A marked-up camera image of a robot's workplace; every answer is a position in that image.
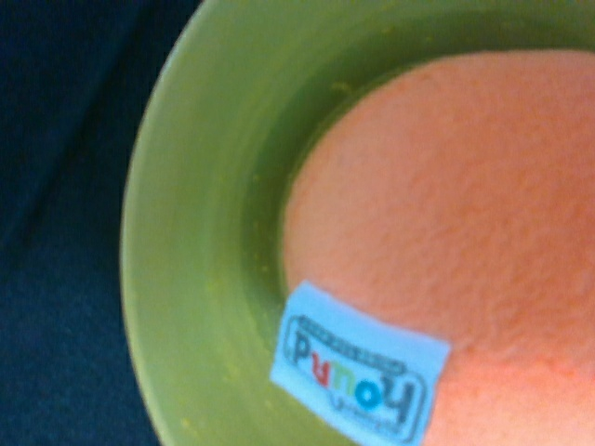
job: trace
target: printed logo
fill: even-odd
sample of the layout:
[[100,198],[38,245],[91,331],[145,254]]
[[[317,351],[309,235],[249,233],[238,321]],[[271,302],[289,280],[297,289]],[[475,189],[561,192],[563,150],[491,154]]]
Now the printed logo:
[[333,411],[400,444],[415,438],[429,397],[420,374],[305,315],[292,316],[283,336],[284,359],[327,392]]

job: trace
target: orange foam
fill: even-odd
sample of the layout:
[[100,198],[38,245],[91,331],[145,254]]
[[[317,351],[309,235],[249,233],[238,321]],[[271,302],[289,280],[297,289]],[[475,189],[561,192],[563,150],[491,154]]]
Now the orange foam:
[[595,444],[595,55],[440,59],[319,141],[285,214],[302,280],[450,341],[426,446]]

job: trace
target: dark background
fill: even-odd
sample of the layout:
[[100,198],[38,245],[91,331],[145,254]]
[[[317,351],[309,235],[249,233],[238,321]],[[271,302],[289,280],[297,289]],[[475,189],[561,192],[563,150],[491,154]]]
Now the dark background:
[[0,2],[0,445],[157,444],[126,345],[120,215],[198,3]]

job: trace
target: green plastic bowl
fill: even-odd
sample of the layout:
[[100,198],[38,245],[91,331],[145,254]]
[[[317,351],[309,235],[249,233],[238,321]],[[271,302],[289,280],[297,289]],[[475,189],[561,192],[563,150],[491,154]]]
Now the green plastic bowl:
[[165,445],[347,445],[269,381],[284,197],[329,117],[388,73],[485,49],[595,48],[592,2],[207,0],[152,94],[122,284]]

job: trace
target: fabric tag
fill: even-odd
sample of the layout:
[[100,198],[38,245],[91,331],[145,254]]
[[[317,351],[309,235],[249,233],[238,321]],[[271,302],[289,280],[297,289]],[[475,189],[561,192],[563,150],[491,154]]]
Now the fabric tag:
[[304,282],[287,301],[271,381],[358,444],[418,446],[449,351]]

